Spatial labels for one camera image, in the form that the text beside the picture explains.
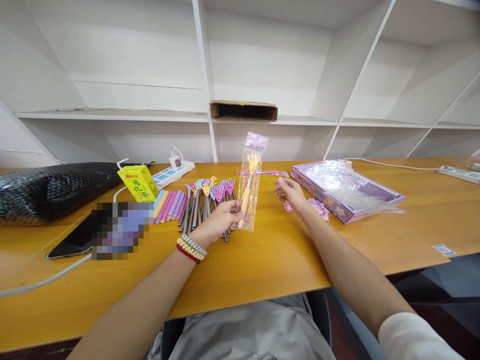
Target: bracelet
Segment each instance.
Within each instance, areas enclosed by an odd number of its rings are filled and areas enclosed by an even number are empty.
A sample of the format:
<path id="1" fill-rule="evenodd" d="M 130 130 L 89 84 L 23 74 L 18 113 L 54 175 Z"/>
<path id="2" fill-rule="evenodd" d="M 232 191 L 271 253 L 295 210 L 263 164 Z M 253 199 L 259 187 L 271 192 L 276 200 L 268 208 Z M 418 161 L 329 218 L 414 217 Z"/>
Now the bracelet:
<path id="1" fill-rule="evenodd" d="M 195 241 L 193 241 L 191 238 L 188 237 L 187 234 L 183 234 L 181 236 L 181 239 L 186 242 L 188 245 L 190 245 L 192 248 L 197 250 L 200 254 L 202 254 L 204 257 L 207 256 L 208 252 L 204 248 L 202 248 L 200 245 L 198 245 Z"/>
<path id="2" fill-rule="evenodd" d="M 205 259 L 205 256 L 203 256 L 201 253 L 199 253 L 197 250 L 195 250 L 193 247 L 188 245 L 185 241 L 183 241 L 181 238 L 178 238 L 176 240 L 176 243 L 181 246 L 183 250 L 185 250 L 187 253 L 190 255 L 194 256 L 198 260 L 203 260 Z"/>
<path id="3" fill-rule="evenodd" d="M 186 252 L 179 244 L 176 245 L 176 248 L 184 255 L 186 255 L 187 257 L 189 257 L 190 259 L 192 259 L 194 262 L 196 262 L 196 264 L 200 264 L 200 260 L 197 259 L 196 257 L 194 257 L 193 255 L 189 254 L 188 252 Z"/>

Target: white power strip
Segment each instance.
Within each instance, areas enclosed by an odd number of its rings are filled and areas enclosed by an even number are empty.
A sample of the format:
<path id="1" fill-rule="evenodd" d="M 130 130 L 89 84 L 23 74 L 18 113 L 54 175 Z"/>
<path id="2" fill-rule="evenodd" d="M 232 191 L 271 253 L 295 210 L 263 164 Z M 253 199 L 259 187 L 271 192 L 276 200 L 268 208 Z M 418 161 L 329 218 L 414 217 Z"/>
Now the white power strip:
<path id="1" fill-rule="evenodd" d="M 480 184 L 480 172 L 460 170 L 450 166 L 442 166 L 442 168 L 445 168 L 445 170 L 438 170 L 440 174 Z"/>
<path id="2" fill-rule="evenodd" d="M 152 176 L 158 190 L 162 190 L 168 184 L 179 180 L 183 175 L 195 169 L 195 164 L 191 161 L 183 160 L 181 166 L 177 169 L 171 166 Z"/>

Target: orange table surface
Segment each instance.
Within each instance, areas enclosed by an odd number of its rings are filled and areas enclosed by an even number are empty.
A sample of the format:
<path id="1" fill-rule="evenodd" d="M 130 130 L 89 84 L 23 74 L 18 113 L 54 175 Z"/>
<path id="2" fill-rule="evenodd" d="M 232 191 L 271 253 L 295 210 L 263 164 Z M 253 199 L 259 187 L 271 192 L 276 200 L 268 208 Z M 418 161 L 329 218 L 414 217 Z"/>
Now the orange table surface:
<path id="1" fill-rule="evenodd" d="M 462 159 L 384 159 L 390 164 L 420 168 L 460 163 Z M 306 161 L 264 162 L 262 170 L 290 172 Z M 152 174 L 166 168 L 155 164 Z M 239 163 L 198 163 L 166 188 L 185 190 L 185 184 L 215 175 L 235 178 Z M 405 215 L 375 215 L 343 225 L 330 224 L 385 275 L 449 262 L 432 246 L 445 244 L 457 255 L 480 252 L 476 221 L 480 186 L 439 174 L 354 161 L 361 174 L 407 198 Z M 239 304 L 321 289 L 331 285 L 322 260 L 301 221 L 288 213 L 272 192 L 275 177 L 262 176 L 253 232 L 235 230 L 208 249 L 170 313 L 171 318 Z M 98 202 L 111 202 L 110 191 L 49 226 L 0 227 L 0 289 L 44 280 L 80 257 L 46 260 Z M 133 201 L 128 190 L 118 201 Z M 87 261 L 42 288 L 0 299 L 0 352 L 81 337 L 93 323 L 174 248 L 176 223 L 152 225 L 138 253 L 128 260 Z"/>

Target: juice box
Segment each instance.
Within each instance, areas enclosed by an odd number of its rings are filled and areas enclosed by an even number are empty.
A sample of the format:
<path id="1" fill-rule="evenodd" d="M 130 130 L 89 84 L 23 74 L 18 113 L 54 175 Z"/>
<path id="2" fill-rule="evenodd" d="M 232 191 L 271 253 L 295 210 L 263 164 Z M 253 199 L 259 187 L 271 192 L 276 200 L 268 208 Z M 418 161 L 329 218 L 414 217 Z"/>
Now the juice box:
<path id="1" fill-rule="evenodd" d="M 137 203 L 153 203 L 159 194 L 147 165 L 124 166 L 121 177 Z"/>

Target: foam stick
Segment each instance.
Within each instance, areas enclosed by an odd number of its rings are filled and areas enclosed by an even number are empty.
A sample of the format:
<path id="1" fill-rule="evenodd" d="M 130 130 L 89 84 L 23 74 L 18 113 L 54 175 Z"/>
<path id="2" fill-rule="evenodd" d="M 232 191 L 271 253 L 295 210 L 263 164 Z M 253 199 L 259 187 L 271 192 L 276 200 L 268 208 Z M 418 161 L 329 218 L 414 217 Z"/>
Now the foam stick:
<path id="1" fill-rule="evenodd" d="M 160 191 L 160 193 L 158 194 L 158 196 L 155 199 L 155 202 L 153 203 L 153 218 L 154 219 L 157 218 L 160 210 L 162 209 L 162 207 L 159 206 L 159 204 L 160 204 L 160 200 L 162 200 L 162 196 L 164 195 L 164 193 L 165 193 L 165 190 Z"/>
<path id="2" fill-rule="evenodd" d="M 168 215 L 166 217 L 167 219 L 172 218 L 172 215 L 174 214 L 175 209 L 177 208 L 177 205 L 179 204 L 179 200 L 180 200 L 181 196 L 182 196 L 182 192 L 180 190 L 178 190 L 175 193 L 175 199 L 173 199 L 173 202 L 171 203 L 171 208 L 170 208 L 170 210 L 168 210 Z"/>
<path id="3" fill-rule="evenodd" d="M 170 193 L 169 193 L 168 196 L 166 197 L 165 202 L 163 203 L 163 206 L 161 207 L 161 210 L 160 210 L 160 212 L 158 213 L 158 216 L 156 217 L 159 221 L 162 220 L 162 218 L 164 217 L 165 212 L 168 211 L 169 202 L 170 202 L 170 200 L 172 199 L 172 196 L 173 196 L 173 195 L 174 195 L 174 193 L 170 191 Z"/>
<path id="4" fill-rule="evenodd" d="M 183 201 L 180 204 L 180 209 L 178 210 L 178 215 L 175 217 L 175 220 L 180 220 L 182 213 L 184 212 L 185 204 L 187 203 L 187 196 L 183 197 Z"/>
<path id="5" fill-rule="evenodd" d="M 176 204 L 175 211 L 171 216 L 171 219 L 175 219 L 179 215 L 180 207 L 182 206 L 182 202 L 184 201 L 185 194 L 183 191 L 180 192 L 180 198 L 178 199 L 178 203 Z"/>
<path id="6" fill-rule="evenodd" d="M 165 202 L 167 201 L 167 199 L 168 199 L 168 197 L 169 197 L 169 194 L 170 194 L 169 191 L 165 191 L 165 192 L 163 193 L 163 195 L 161 196 L 160 202 L 158 203 L 158 206 L 157 206 L 157 208 L 159 208 L 160 211 L 158 212 L 158 214 L 157 214 L 157 216 L 156 216 L 155 224 L 159 224 L 159 223 L 160 223 L 159 215 L 160 215 L 160 213 L 162 212 L 162 208 L 163 208 Z"/>
<path id="7" fill-rule="evenodd" d="M 167 216 L 169 214 L 170 208 L 172 207 L 172 204 L 174 203 L 176 195 L 177 195 L 176 192 L 173 192 L 173 191 L 170 192 L 170 197 L 167 199 L 167 202 L 165 203 L 165 205 L 163 205 L 163 207 L 165 208 L 165 211 L 160 211 L 160 215 L 158 215 L 159 218 L 161 217 L 160 222 L 162 224 L 165 222 L 165 220 L 167 220 Z"/>

